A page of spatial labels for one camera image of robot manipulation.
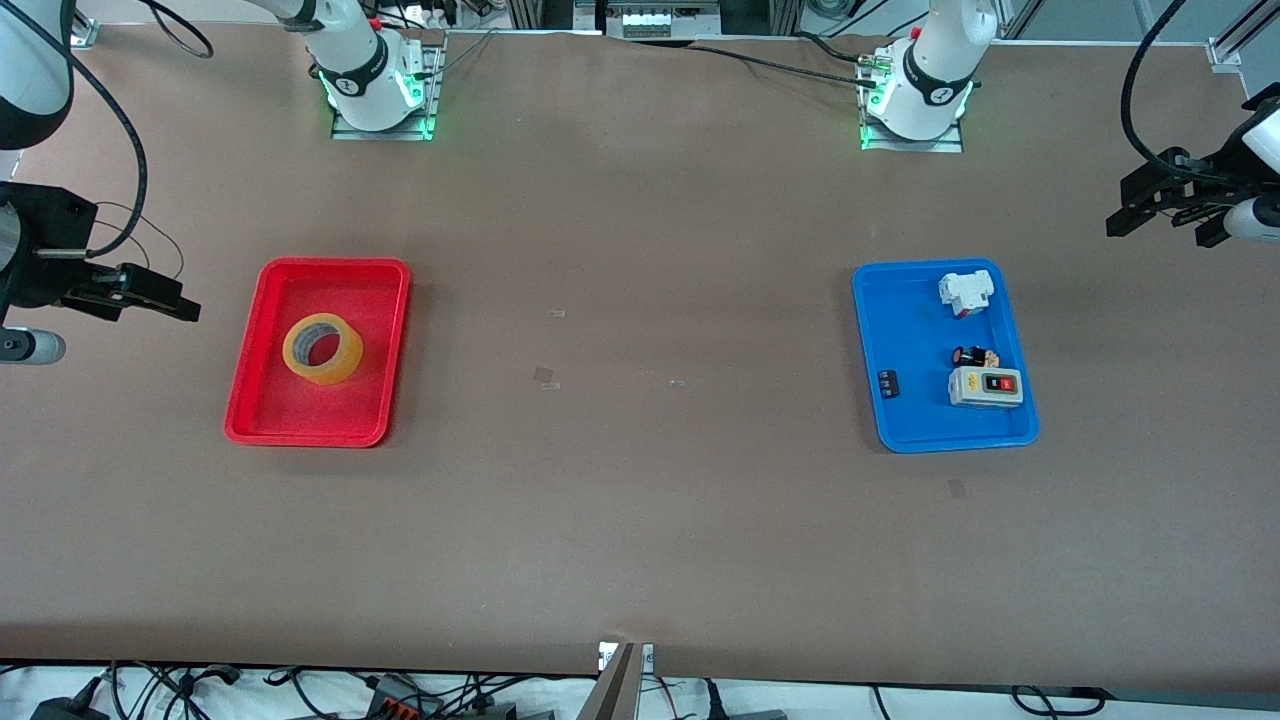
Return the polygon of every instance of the power adapter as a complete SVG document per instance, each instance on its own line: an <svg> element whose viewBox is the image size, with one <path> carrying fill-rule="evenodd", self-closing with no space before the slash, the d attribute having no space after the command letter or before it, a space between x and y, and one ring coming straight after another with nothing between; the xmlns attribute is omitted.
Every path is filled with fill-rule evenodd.
<svg viewBox="0 0 1280 720"><path fill-rule="evenodd" d="M102 676L95 675L74 698L55 697L41 702L32 712L31 720L111 720L88 706L93 702L93 693L101 682Z"/></svg>

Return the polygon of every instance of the tape roll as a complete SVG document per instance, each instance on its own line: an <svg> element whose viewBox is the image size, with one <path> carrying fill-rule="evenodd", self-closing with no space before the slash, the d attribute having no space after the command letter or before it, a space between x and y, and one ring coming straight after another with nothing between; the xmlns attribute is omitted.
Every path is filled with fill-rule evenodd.
<svg viewBox="0 0 1280 720"><path fill-rule="evenodd" d="M311 365L311 350L321 338L338 336L338 350L333 357L319 365ZM351 329L346 320L333 313L316 313L297 322L284 336L284 364L300 378L317 386L332 386L351 377L365 354L365 343L360 334Z"/></svg>

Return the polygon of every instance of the brown table surface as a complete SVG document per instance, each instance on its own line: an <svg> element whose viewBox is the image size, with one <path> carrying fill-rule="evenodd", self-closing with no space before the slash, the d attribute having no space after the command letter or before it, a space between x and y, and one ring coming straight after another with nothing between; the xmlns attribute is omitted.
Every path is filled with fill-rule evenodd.
<svg viewBox="0 0 1280 720"><path fill-rule="evenodd" d="M209 63L154 28L84 55L205 310L12 315L69 350L0 368L0 656L586 673L630 638L672 675L1280 689L1280 251L1103 236L1132 49L993 47L940 156L860 151L846 86L567 35L467 59L434 142L333 142L296 38L209 35ZM1244 118L1202 49L1139 85L1157 149ZM134 182L84 86L18 179ZM223 437L282 255L411 264L381 447ZM972 255L1041 437L888 454L850 274Z"/></svg>

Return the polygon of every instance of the black band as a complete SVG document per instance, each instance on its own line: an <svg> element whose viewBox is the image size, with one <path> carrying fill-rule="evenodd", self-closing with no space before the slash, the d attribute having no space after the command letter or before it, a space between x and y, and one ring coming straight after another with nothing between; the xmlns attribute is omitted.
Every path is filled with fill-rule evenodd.
<svg viewBox="0 0 1280 720"><path fill-rule="evenodd" d="M946 105L947 102L955 100L955 96L964 92L964 88L969 85L969 79L973 78L973 73L969 73L960 79L942 82L941 79L929 76L920 69L920 65L915 64L914 42L908 46L906 54L902 59L902 67L906 69L906 79L910 81L910 83L920 91L920 95L924 96L924 104L934 108Z"/></svg>
<svg viewBox="0 0 1280 720"><path fill-rule="evenodd" d="M383 40L383 36L380 35L375 35L374 37L378 38L378 47L374 49L374 56L370 58L364 65L344 73L335 73L325 68L320 68L320 72L324 73L324 78L329 81L329 85L332 85L339 94L347 97L360 97L365 94L369 83L374 82L374 79L383 74L383 70L387 69L387 56L390 54L387 49L387 41Z"/></svg>
<svg viewBox="0 0 1280 720"><path fill-rule="evenodd" d="M292 18L276 18L284 32L315 32L324 29L324 23L316 19L316 0L302 0L302 9Z"/></svg>

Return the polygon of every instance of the white electrical component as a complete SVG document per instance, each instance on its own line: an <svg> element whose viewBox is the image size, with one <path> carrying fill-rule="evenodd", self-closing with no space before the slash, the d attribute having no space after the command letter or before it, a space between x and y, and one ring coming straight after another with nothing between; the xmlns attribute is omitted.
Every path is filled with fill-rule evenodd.
<svg viewBox="0 0 1280 720"><path fill-rule="evenodd" d="M938 297L943 305L951 306L956 318L982 313L991 304L992 295L996 295L996 284L991 282L991 273L987 270L966 275L947 273L938 281Z"/></svg>
<svg viewBox="0 0 1280 720"><path fill-rule="evenodd" d="M1009 368L956 368L947 379L951 405L1018 407L1023 404L1023 374Z"/></svg>

